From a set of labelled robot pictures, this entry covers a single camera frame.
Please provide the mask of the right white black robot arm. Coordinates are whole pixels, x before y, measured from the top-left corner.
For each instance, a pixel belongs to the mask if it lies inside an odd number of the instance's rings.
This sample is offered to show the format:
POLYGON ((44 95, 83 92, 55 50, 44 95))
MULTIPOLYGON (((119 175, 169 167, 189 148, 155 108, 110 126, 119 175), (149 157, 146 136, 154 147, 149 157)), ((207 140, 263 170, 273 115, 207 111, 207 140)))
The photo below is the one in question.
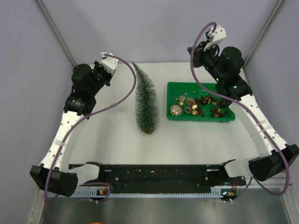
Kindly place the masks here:
POLYGON ((266 181, 286 170, 299 155, 296 144, 288 144, 273 128, 258 106, 252 89, 240 76, 244 65, 242 53, 236 47, 225 47, 222 52, 214 44, 204 49, 207 41, 200 42, 193 50, 194 68, 204 67, 216 81, 215 95, 221 97, 226 105, 235 106, 235 114, 240 119, 258 151, 256 158, 228 162, 218 173, 222 184, 230 184, 236 176, 252 175, 259 181, 266 181))

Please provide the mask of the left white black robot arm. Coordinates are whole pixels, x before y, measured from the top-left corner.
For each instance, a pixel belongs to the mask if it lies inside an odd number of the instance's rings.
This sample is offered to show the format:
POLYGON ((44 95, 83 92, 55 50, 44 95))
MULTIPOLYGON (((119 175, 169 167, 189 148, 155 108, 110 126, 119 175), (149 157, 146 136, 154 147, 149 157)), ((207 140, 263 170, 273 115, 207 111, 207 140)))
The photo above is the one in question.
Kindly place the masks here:
POLYGON ((66 99, 59 129, 38 166, 32 166, 30 176, 39 189, 70 197, 77 186, 92 181, 105 182, 106 174, 96 162, 70 168, 70 158, 78 136, 96 105, 95 96, 103 86, 110 86, 117 59, 110 57, 94 65, 79 64, 72 70, 71 93, 66 99))

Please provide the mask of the small green christmas tree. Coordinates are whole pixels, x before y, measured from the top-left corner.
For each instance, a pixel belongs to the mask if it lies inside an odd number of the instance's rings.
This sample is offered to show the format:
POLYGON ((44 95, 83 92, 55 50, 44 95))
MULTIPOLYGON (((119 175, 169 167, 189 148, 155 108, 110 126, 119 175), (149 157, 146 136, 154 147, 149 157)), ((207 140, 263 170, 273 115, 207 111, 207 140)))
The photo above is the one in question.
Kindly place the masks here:
POLYGON ((151 135, 159 126, 159 108, 155 85, 149 75, 136 63, 132 63, 136 73, 135 121, 137 128, 151 135))

